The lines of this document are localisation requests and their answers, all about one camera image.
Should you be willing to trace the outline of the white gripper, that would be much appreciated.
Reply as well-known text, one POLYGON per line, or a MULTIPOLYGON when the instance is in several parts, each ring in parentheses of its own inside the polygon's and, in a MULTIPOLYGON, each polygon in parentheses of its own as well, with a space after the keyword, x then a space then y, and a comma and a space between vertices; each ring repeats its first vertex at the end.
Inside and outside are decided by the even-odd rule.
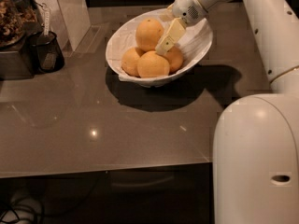
POLYGON ((155 48, 159 55, 165 55, 186 33, 186 24, 193 25, 206 16, 206 10, 198 0, 175 0, 159 12, 163 22, 171 21, 155 48))

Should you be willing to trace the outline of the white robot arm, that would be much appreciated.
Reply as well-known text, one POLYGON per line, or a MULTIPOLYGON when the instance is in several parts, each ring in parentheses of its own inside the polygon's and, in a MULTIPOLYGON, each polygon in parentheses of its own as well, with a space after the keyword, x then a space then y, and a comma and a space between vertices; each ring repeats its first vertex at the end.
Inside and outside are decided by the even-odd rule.
MULTIPOLYGON (((156 49, 221 2, 175 0, 156 49)), ((215 224, 299 224, 299 18, 286 0, 243 0, 272 91, 230 104, 213 141, 215 224)))

